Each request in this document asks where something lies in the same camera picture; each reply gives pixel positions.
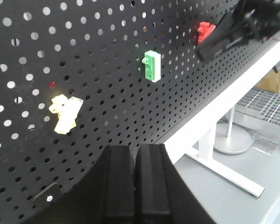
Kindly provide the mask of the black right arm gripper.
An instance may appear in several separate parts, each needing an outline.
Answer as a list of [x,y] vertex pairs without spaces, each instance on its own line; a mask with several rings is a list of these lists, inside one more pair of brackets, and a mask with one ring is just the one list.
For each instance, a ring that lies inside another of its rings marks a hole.
[[214,31],[196,47],[208,62],[232,47],[264,41],[280,32],[280,0],[240,0],[223,15]]

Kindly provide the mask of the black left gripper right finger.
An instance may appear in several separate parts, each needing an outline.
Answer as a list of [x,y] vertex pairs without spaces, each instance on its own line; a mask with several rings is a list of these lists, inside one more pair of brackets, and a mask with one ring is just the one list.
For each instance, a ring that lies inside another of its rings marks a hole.
[[140,146],[135,165],[138,224],[213,224],[189,190],[163,144]]

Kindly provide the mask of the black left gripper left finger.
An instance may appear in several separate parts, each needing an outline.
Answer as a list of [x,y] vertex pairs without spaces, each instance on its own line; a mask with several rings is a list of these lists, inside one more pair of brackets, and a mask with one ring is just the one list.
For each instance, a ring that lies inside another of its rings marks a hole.
[[128,146],[108,145],[85,176],[87,223],[133,224],[133,159]]

